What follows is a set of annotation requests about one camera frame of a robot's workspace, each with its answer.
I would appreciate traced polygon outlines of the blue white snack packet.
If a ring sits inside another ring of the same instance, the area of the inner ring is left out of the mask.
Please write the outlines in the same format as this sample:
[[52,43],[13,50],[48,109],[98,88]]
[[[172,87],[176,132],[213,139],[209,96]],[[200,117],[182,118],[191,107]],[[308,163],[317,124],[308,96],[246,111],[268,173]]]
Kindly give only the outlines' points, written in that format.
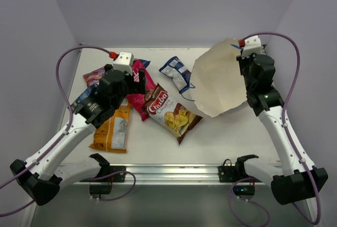
[[170,77],[180,94],[187,91],[190,85],[191,71],[177,57],[171,57],[160,69],[159,72]]

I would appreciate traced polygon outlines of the dark blue snack packet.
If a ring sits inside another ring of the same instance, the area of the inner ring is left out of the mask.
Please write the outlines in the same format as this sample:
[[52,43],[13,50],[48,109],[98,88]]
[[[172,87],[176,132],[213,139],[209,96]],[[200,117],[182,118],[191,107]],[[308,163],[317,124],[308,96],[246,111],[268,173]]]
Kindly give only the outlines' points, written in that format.
[[88,87],[85,91],[83,91],[71,104],[72,110],[75,110],[76,107],[81,103],[82,100],[89,97],[89,95],[90,95],[90,93],[93,89],[94,88]]

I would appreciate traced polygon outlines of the brown chocolate snack packet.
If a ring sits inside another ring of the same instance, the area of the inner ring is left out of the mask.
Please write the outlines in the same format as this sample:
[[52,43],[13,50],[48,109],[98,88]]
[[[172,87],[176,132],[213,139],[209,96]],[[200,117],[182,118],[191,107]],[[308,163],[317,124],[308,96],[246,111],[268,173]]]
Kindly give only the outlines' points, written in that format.
[[203,119],[179,103],[159,84],[142,105],[142,111],[170,131],[178,144]]

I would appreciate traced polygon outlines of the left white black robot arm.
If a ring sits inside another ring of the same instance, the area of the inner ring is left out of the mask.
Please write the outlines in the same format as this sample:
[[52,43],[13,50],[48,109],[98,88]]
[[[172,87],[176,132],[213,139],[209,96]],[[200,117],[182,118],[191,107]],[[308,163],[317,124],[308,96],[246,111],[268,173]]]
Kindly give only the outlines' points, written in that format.
[[79,181],[104,181],[113,175],[109,162],[99,154],[85,161],[61,166],[64,159],[105,121],[112,117],[129,94],[145,93],[145,70],[138,80],[132,73],[105,65],[105,75],[75,109],[70,110],[66,125],[38,152],[23,160],[15,160],[10,170],[33,202],[42,206],[50,202],[60,189]]

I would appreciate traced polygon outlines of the aluminium mounting rail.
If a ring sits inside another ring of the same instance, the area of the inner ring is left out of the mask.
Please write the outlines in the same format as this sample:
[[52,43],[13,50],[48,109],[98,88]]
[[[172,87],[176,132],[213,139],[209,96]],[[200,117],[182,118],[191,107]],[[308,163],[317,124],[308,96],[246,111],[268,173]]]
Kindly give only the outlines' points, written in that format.
[[112,164],[101,173],[97,164],[63,164],[55,174],[63,179],[61,187],[76,182],[91,184],[133,184],[133,176],[139,185],[218,185],[217,165],[208,164]]

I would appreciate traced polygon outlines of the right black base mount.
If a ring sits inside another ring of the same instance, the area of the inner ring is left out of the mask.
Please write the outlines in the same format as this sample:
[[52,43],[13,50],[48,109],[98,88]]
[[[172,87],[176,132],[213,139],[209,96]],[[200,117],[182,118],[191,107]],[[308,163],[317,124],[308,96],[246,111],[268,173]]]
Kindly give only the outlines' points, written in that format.
[[[221,183],[234,183],[249,177],[246,174],[240,173],[230,159],[225,159],[223,164],[217,168]],[[236,196],[251,199],[255,194],[255,180],[250,180],[249,185],[236,185],[232,190]]]

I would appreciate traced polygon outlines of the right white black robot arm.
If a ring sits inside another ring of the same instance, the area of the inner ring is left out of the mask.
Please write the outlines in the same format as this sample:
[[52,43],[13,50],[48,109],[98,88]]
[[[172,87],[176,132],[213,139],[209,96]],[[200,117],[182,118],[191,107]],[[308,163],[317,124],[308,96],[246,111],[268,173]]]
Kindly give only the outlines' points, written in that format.
[[305,153],[284,113],[283,99],[272,86],[274,60],[262,54],[237,56],[236,60],[244,77],[247,102],[266,128],[281,161],[281,168],[277,169],[255,154],[238,157],[236,178],[246,181],[254,177],[263,182],[281,205],[313,198],[314,192],[323,188],[328,174]]

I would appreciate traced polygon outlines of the blue checkered paper bag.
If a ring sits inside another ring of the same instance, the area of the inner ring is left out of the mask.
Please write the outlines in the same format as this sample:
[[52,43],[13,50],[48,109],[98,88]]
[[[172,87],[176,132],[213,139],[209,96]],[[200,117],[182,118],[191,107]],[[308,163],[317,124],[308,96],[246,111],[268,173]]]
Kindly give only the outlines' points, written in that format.
[[238,40],[225,38],[194,61],[190,79],[193,88],[188,95],[198,115],[217,117],[246,102],[238,55]]

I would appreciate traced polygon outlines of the purple Fox's candy bag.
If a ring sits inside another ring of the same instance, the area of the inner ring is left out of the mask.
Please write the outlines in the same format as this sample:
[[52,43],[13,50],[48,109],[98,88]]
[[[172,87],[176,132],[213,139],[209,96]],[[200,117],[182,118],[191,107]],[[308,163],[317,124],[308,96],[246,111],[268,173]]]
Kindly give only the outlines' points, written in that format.
[[105,75],[105,68],[101,67],[92,72],[83,75],[85,83],[88,88],[97,87],[100,82],[100,78]]

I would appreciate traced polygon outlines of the orange snack packet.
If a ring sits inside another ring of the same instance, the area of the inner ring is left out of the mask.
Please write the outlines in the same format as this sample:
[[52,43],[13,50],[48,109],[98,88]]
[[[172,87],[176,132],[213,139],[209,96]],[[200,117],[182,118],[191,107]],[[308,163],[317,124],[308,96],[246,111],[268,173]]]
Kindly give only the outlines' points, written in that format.
[[95,131],[89,148],[111,153],[126,153],[125,140],[130,110],[130,103],[124,99],[114,115]]

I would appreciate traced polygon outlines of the blue Doritos chip bag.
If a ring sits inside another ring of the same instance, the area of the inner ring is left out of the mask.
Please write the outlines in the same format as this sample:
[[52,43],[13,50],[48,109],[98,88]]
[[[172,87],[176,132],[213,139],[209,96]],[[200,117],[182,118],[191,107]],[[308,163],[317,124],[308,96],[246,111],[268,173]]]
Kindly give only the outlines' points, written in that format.
[[148,61],[148,60],[135,59],[133,64],[135,64],[136,62],[142,63],[145,68],[147,68],[151,63],[151,61]]

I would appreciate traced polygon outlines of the pink snack packet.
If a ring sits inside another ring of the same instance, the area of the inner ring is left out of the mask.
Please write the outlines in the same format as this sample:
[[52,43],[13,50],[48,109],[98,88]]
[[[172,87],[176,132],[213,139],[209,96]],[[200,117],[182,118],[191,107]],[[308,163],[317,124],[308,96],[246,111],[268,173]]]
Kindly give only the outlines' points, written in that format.
[[156,84],[152,80],[147,69],[140,62],[136,62],[135,64],[132,65],[134,81],[139,82],[138,70],[140,68],[145,70],[146,93],[145,94],[131,94],[131,95],[128,95],[126,98],[128,102],[132,105],[132,107],[139,113],[142,121],[144,122],[147,118],[149,118],[149,115],[143,112],[142,106],[151,97],[152,93],[154,92],[156,88]]

